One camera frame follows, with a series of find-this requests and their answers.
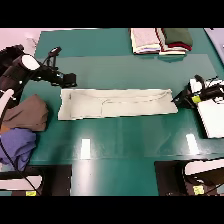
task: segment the blue cloth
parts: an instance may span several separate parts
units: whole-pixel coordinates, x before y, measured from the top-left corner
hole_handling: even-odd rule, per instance
[[[1,136],[2,144],[17,168],[23,171],[29,162],[31,151],[36,147],[36,134],[29,129],[15,128],[5,132]],[[0,146],[0,162],[11,163]]]

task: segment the stack of folded cloths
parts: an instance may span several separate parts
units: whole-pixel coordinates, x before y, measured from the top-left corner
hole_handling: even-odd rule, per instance
[[[44,131],[47,117],[47,105],[36,94],[6,111],[3,125],[0,127],[0,137],[4,148],[20,171],[25,169],[31,152],[36,147],[36,134],[33,131]],[[0,163],[11,166],[1,147]]]
[[[154,54],[160,52],[160,41],[156,28],[130,28],[134,54]]]
[[[187,28],[156,28],[161,51],[160,55],[185,54],[192,50],[193,40]]]

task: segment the table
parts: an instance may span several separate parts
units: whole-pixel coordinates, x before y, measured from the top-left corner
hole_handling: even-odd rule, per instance
[[[171,88],[177,94],[195,74],[224,78],[222,63],[203,29],[189,29],[194,46],[183,59],[132,55],[127,29],[42,32],[36,58],[62,47],[57,66],[74,72],[79,88]],[[37,93],[49,106],[48,129],[38,134],[30,163],[73,164],[71,195],[158,195],[154,161],[217,158],[223,139],[202,139],[196,115],[177,114],[58,121],[60,88],[30,81],[22,99]],[[193,136],[197,149],[187,136]],[[89,159],[81,158],[83,139]]]

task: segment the yellow sticker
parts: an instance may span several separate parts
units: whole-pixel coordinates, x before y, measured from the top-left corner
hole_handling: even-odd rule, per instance
[[[195,195],[205,193],[203,186],[193,186],[193,189],[194,189]]]
[[[36,191],[26,191],[26,196],[36,196],[37,192]]]
[[[193,96],[193,97],[191,97],[191,99],[193,100],[194,103],[200,103],[201,102],[200,96]]]

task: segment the brown cloth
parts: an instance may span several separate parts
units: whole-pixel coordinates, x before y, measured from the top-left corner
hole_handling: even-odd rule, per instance
[[[18,106],[8,109],[3,119],[3,125],[8,128],[26,128],[31,131],[44,131],[48,117],[46,103],[33,95]]]
[[[4,134],[7,131],[10,131],[10,128],[2,125],[2,127],[0,128],[0,135]]]

